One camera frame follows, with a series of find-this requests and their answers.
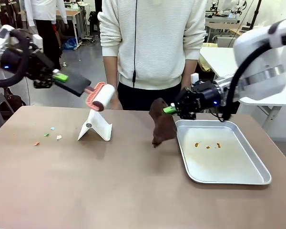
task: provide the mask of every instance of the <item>person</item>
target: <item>person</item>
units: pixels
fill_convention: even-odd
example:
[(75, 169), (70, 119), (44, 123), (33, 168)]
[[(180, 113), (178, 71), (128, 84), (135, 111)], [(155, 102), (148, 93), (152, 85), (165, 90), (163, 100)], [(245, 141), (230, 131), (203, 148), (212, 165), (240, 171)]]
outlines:
[(98, 14), (112, 109), (149, 110), (190, 86), (206, 32), (206, 0), (103, 0)]

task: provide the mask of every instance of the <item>metal tray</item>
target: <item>metal tray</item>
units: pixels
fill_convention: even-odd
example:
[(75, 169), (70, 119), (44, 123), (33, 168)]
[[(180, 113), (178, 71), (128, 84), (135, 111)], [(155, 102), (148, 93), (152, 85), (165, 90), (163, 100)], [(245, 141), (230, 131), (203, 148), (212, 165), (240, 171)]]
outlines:
[(270, 173), (234, 123), (179, 120), (176, 126), (185, 169), (192, 180), (208, 184), (270, 184)]

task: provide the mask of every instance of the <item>gray floor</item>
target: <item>gray floor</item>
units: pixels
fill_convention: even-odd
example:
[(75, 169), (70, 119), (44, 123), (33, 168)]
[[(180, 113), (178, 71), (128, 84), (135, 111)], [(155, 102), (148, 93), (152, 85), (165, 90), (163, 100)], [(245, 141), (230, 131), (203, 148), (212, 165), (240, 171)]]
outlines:
[[(67, 63), (65, 69), (81, 74), (91, 80), (92, 85), (106, 80), (102, 63), (102, 49), (99, 43), (93, 47), (81, 46), (77, 51), (64, 51), (61, 62)], [(28, 80), (28, 86), (31, 105), (87, 108), (85, 104), (86, 95), (78, 98), (56, 86), (50, 89), (35, 89), (30, 80)], [(20, 95), (29, 104), (25, 80), (13, 86), (12, 91)], [(276, 142), (276, 145), (286, 156), (286, 142)]]

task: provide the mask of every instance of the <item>brown cloth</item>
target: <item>brown cloth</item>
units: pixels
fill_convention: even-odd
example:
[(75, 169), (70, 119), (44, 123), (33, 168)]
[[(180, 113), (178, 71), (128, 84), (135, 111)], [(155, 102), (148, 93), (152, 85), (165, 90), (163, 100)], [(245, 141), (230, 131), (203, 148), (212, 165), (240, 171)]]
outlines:
[(177, 127), (175, 125), (173, 116), (166, 114), (163, 108), (168, 107), (166, 102), (162, 99), (156, 99), (151, 106), (149, 115), (153, 118), (155, 128), (153, 130), (153, 146), (156, 148), (163, 141), (176, 138)]

